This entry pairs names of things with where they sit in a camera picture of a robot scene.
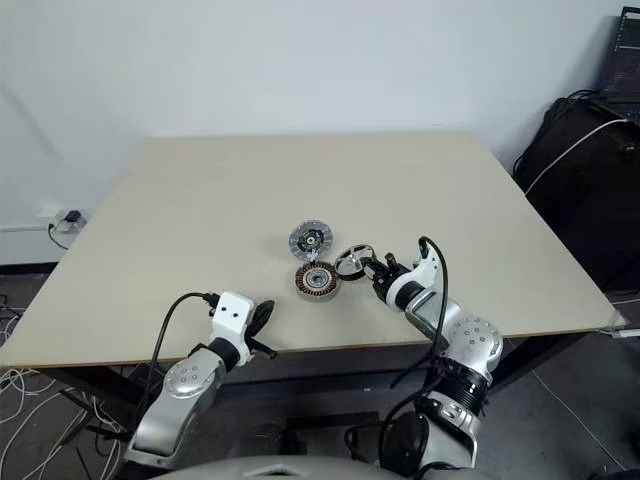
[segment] wooden tabletop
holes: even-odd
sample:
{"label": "wooden tabletop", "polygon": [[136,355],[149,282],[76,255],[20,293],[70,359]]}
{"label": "wooden tabletop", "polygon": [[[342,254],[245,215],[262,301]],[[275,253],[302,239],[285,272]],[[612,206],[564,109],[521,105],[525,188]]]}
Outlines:
{"label": "wooden tabletop", "polygon": [[[366,279],[327,303],[298,297],[291,231],[319,219],[327,255],[371,244],[410,266],[421,235],[450,296],[504,335],[607,326],[614,309],[488,149],[462,133],[153,140],[30,305],[0,364],[132,363],[151,356],[189,291],[276,300],[259,339],[278,350],[424,341]],[[206,305],[176,311],[162,358],[206,341]]]}

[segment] laptop screen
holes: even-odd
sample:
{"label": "laptop screen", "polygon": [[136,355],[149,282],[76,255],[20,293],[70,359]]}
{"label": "laptop screen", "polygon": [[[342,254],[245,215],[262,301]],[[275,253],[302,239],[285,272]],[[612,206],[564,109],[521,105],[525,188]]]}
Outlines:
{"label": "laptop screen", "polygon": [[602,83],[605,97],[640,98],[640,8],[624,7]]}

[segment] white wall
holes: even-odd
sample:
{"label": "white wall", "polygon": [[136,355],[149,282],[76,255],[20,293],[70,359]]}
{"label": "white wall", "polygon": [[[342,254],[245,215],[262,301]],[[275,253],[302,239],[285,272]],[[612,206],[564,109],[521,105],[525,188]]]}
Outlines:
{"label": "white wall", "polygon": [[[0,0],[0,228],[94,210],[149,135],[465,129],[509,166],[640,0]],[[0,233],[0,264],[52,261]]]}

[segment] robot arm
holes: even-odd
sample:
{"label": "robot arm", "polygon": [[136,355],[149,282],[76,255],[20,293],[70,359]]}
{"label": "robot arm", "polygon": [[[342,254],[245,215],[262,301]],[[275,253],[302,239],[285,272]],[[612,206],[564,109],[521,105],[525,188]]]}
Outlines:
{"label": "robot arm", "polygon": [[[419,250],[412,271],[392,254],[386,255],[386,265],[368,261],[364,271],[378,298],[392,310],[403,311],[411,324],[434,340],[443,295],[435,288],[435,277],[442,265],[437,249],[425,237]],[[437,369],[429,372],[439,377],[437,385],[417,398],[415,411],[400,416],[385,435],[381,464],[403,476],[436,463],[456,468],[475,465],[478,415],[492,382],[490,372],[502,353],[502,336],[489,322],[447,298],[438,344]]]}
{"label": "robot arm", "polygon": [[227,373],[247,363],[253,350],[272,358],[276,355],[253,338],[266,324],[273,306],[270,301],[254,308],[252,300],[233,292],[220,296],[211,319],[209,345],[197,346],[167,372],[162,392],[146,411],[127,448],[125,461],[134,464],[128,465],[129,470],[144,471],[143,478],[172,470],[189,423],[211,407]]}

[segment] metal disc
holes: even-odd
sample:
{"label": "metal disc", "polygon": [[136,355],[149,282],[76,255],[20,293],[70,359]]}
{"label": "metal disc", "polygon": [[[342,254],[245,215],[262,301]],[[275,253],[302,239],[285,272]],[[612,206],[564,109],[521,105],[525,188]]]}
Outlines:
{"label": "metal disc", "polygon": [[340,254],[334,268],[342,280],[353,281],[364,277],[363,259],[375,259],[376,254],[370,245],[355,245]]}
{"label": "metal disc", "polygon": [[302,298],[319,302],[338,293],[340,278],[330,263],[310,262],[296,271],[295,283]]}
{"label": "metal disc", "polygon": [[289,235],[289,250],[305,262],[313,262],[322,257],[333,243],[333,233],[320,220],[307,220]]}

